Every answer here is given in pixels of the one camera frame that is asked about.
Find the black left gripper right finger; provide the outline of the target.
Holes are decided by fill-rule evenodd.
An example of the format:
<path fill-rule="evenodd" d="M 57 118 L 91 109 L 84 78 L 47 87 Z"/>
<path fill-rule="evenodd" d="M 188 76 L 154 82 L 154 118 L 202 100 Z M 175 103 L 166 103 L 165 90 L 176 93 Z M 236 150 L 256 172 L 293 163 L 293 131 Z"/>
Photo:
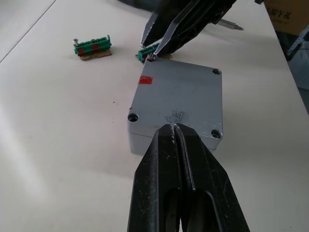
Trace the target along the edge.
<path fill-rule="evenodd" d="M 174 126 L 183 183 L 184 232 L 248 232 L 250 229 L 227 172 L 197 132 Z"/>

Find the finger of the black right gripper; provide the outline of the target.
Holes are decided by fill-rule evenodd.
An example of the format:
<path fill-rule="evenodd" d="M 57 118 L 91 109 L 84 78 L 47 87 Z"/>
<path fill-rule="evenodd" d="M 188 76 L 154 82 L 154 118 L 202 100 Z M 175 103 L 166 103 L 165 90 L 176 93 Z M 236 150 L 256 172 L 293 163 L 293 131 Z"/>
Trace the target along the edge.
<path fill-rule="evenodd" d="M 148 47 L 163 38 L 170 24 L 191 0 L 159 0 L 145 25 L 140 45 Z"/>
<path fill-rule="evenodd" d="M 232 5 L 232 0 L 192 0 L 172 21 L 154 56 L 162 57 L 179 50 L 208 24 L 217 24 Z"/>

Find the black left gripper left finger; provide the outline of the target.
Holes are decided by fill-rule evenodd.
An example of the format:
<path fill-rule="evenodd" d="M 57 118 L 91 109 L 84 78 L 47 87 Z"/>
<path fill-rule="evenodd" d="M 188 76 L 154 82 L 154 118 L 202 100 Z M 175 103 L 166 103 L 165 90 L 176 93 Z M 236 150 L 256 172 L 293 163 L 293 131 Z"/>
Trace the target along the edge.
<path fill-rule="evenodd" d="M 167 124 L 155 132 L 135 171 L 127 231 L 179 231 L 181 193 L 177 145 Z"/>

